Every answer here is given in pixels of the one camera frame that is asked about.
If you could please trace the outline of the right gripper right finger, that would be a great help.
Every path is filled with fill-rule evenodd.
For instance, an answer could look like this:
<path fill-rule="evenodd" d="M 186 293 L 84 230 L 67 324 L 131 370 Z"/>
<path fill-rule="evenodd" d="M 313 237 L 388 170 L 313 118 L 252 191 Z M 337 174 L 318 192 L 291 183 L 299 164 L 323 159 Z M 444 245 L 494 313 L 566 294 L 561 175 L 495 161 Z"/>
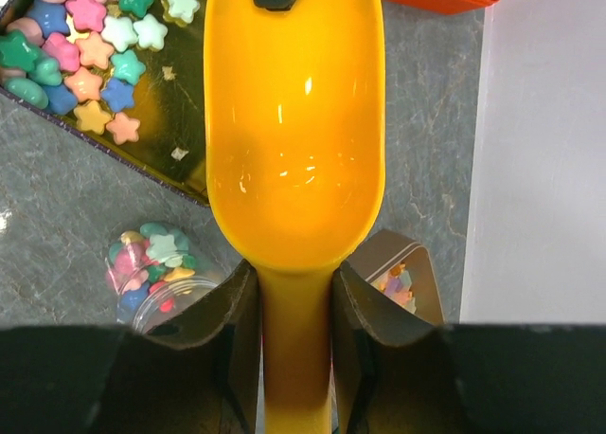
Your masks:
<path fill-rule="evenodd" d="M 434 326 L 348 264 L 331 283 L 345 433 L 601 433 L 601 325 Z"/>

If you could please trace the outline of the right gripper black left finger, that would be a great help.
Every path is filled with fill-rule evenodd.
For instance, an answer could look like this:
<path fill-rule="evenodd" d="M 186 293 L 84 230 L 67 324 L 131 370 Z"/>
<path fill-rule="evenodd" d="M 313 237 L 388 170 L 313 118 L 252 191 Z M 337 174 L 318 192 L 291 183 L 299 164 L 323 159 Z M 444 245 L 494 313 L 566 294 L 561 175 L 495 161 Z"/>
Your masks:
<path fill-rule="evenodd" d="M 180 315 L 122 326 L 1 333 L 5 433 L 251 433 L 260 361 L 258 278 L 242 262 Z"/>

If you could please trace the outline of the star candy tin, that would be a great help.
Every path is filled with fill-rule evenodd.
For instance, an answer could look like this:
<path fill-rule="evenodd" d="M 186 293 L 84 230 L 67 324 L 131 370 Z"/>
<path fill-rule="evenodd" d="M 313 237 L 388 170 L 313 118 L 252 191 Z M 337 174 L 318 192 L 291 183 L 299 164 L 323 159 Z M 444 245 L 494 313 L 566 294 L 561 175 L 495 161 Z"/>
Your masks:
<path fill-rule="evenodd" d="M 1 93 L 201 203 L 206 0 L 7 0 Z"/>

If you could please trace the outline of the clear glass jar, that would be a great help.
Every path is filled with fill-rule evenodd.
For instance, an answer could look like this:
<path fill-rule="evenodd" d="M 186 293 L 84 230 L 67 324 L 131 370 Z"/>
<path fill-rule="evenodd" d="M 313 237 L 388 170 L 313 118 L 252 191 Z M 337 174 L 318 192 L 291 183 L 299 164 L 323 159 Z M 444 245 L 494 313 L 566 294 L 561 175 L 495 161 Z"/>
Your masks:
<path fill-rule="evenodd" d="M 139 333 L 180 315 L 227 278 L 182 228 L 166 222 L 122 231 L 109 244 L 105 265 L 116 322 Z"/>

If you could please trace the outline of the yellow plastic scoop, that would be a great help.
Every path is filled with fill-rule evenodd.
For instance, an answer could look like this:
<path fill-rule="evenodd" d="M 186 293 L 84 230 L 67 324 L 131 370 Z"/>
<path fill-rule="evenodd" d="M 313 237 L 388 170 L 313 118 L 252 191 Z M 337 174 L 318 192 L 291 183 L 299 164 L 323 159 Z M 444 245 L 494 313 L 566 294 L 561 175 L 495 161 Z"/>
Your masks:
<path fill-rule="evenodd" d="M 385 184 L 381 0 L 207 0 L 207 191 L 258 275 L 269 433 L 330 431 L 330 280 Z"/>

